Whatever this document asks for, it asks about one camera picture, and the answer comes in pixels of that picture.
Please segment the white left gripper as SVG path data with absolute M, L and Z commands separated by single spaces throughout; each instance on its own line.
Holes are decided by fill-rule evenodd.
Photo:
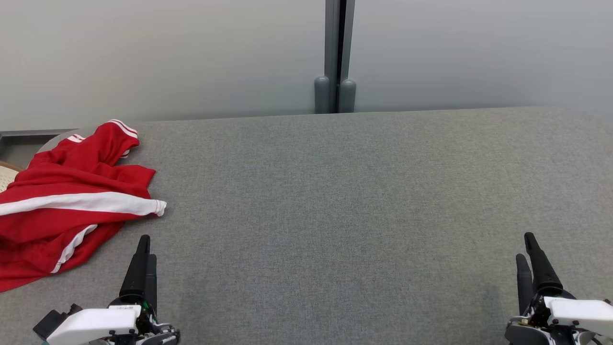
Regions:
M 47 345 L 179 345 L 181 332 L 160 323 L 157 308 L 157 257 L 150 254 L 150 236 L 143 234 L 120 288 L 107 308 L 68 312 L 51 310 L 45 317 Z

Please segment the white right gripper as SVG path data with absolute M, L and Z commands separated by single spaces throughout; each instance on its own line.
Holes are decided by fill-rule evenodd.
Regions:
M 610 345 L 613 340 L 612 303 L 609 300 L 571 299 L 569 293 L 561 293 L 563 284 L 535 235 L 525 233 L 524 243 L 532 273 L 525 255 L 517 254 L 520 315 L 508 321 L 504 330 L 506 341 L 510 345 Z

